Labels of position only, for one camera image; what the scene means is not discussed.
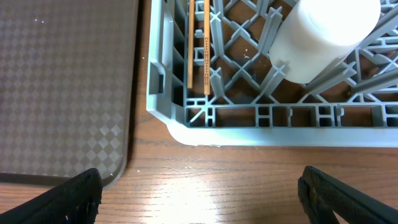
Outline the wooden chopstick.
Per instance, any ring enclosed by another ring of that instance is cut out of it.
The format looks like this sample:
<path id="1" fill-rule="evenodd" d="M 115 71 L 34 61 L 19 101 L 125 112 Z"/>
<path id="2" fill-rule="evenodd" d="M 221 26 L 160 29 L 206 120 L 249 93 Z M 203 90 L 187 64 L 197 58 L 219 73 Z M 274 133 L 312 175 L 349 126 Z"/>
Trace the wooden chopstick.
<path id="1" fill-rule="evenodd" d="M 189 1 L 187 88 L 193 88 L 195 0 Z"/>
<path id="2" fill-rule="evenodd" d="M 210 0 L 204 0 L 204 94 L 210 94 Z"/>

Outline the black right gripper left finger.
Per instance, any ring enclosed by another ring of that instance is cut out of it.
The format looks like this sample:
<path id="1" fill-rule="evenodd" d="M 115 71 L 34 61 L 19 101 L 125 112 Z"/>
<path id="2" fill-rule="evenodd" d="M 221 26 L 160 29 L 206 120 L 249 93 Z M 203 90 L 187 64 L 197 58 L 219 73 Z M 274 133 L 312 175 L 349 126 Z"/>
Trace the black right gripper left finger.
<path id="1" fill-rule="evenodd" d="M 101 203 L 100 173 L 90 168 L 1 214 L 1 223 L 94 223 Z"/>

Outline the white cup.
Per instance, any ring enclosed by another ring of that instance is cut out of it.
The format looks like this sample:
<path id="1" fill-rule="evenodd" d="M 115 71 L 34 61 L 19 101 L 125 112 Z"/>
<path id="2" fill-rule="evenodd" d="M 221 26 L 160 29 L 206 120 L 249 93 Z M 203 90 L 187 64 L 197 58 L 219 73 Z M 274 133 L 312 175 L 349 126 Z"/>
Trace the white cup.
<path id="1" fill-rule="evenodd" d="M 350 54 L 375 28 L 379 0 L 299 0 L 279 27 L 269 50 L 285 79 L 310 83 Z"/>

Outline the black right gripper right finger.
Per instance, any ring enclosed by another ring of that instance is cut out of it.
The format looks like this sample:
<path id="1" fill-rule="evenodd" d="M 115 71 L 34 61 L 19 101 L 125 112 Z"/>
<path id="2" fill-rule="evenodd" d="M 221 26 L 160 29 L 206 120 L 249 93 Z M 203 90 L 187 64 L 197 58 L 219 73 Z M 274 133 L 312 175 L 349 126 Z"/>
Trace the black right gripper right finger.
<path id="1" fill-rule="evenodd" d="M 397 223 L 397 210 L 313 167 L 298 179 L 298 197 L 310 223 Z"/>

